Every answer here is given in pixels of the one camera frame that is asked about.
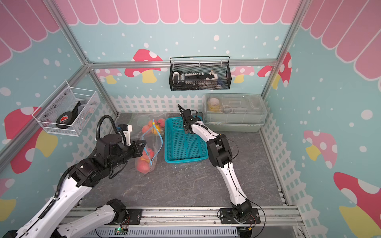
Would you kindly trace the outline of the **blue stick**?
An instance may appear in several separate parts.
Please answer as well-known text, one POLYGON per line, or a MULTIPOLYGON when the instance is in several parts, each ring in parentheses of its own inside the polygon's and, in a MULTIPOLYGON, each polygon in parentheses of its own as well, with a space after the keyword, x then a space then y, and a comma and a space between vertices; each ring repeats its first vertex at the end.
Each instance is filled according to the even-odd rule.
POLYGON ((165 119, 151 119, 141 129, 140 140, 146 141, 142 155, 136 159, 135 167, 145 175, 155 169, 159 152, 164 145, 165 119))

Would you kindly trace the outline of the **orange-pink peach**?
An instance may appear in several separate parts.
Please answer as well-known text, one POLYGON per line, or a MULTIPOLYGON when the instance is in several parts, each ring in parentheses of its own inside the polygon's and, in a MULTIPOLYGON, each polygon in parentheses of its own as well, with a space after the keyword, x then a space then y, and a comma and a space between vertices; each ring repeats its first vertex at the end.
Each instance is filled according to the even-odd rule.
POLYGON ((161 127, 161 128, 164 128, 165 127, 165 119, 159 119, 157 121, 158 125, 161 127))

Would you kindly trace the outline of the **clear green zip-top bag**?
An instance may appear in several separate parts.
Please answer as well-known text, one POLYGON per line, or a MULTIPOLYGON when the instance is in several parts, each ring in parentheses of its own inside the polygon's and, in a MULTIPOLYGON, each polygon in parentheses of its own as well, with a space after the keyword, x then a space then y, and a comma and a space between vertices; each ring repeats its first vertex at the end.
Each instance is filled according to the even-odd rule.
MULTIPOLYGON (((133 131, 132 131, 132 136, 138 137, 143 135, 142 133, 142 127, 147 125, 150 120, 153 120, 153 126, 158 125, 157 121, 159 119, 165 119, 165 121, 168 118, 167 113, 136 113, 132 114, 131 119, 129 121, 129 125, 132 125, 133 131)), ((165 134, 165 127, 161 128, 161 135, 164 136, 165 134)), ((154 135, 151 130, 145 133, 146 135, 154 135)))

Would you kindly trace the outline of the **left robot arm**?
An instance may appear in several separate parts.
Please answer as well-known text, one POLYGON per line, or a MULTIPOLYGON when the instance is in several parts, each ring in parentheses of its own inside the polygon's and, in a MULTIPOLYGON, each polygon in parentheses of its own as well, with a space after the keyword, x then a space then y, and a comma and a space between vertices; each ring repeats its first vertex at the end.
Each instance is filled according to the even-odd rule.
POLYGON ((62 220, 75 205, 98 183, 112 179, 130 159, 143 155, 144 140, 129 141, 128 125, 115 125, 111 116, 102 116, 96 128, 96 146, 90 155, 70 166, 61 176, 50 201, 24 226, 8 231, 6 238, 81 238, 98 227, 114 223, 120 228, 127 225, 131 215, 118 199, 112 199, 92 213, 74 222, 62 220))

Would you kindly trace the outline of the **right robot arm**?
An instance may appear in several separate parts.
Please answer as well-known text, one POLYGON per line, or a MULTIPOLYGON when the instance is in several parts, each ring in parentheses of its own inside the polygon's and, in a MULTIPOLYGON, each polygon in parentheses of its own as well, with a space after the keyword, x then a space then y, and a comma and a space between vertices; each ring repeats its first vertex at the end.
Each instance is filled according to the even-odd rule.
POLYGON ((196 134, 206 142, 208 158, 221 173, 228 189, 234 219, 238 223, 244 223, 253 218, 252 205, 260 206, 250 201, 241 188, 233 166, 234 156, 226 135, 209 129, 198 116, 192 114, 191 109, 185 109, 181 105, 178 105, 178 108, 185 133, 196 134))

